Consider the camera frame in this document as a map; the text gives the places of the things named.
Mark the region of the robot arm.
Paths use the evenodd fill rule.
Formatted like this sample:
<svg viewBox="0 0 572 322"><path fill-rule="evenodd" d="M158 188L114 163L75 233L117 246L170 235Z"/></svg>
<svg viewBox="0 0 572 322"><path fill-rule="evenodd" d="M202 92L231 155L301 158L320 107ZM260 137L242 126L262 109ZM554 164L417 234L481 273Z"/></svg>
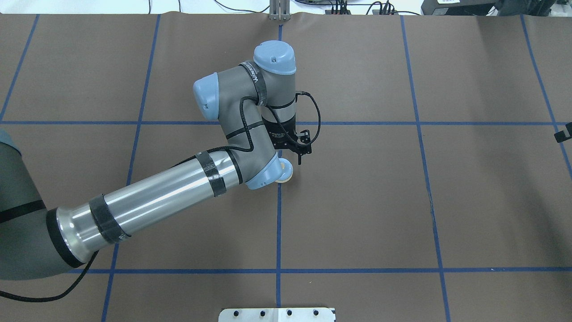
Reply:
<svg viewBox="0 0 572 322"><path fill-rule="evenodd" d="M296 102L303 95L295 89L296 71L293 47L270 40L255 47L252 60L197 80L198 108L219 122L227 145L77 207L45 206L20 150L2 130L1 279L68 272L100 249L235 186L255 190L290 180L292 163L278 150L302 156L312 143L308 131L295 130Z"/></svg>

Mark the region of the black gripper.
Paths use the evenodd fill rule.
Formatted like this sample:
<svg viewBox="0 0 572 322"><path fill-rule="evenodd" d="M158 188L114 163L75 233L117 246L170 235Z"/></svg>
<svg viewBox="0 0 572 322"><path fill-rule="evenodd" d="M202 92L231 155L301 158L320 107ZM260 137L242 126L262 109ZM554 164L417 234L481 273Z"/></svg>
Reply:
<svg viewBox="0 0 572 322"><path fill-rule="evenodd" d="M263 123L275 149L288 149L298 155L298 165L302 165L302 157L312 153L309 130L298 132L296 119L292 117L286 122L275 123L263 118Z"/></svg>

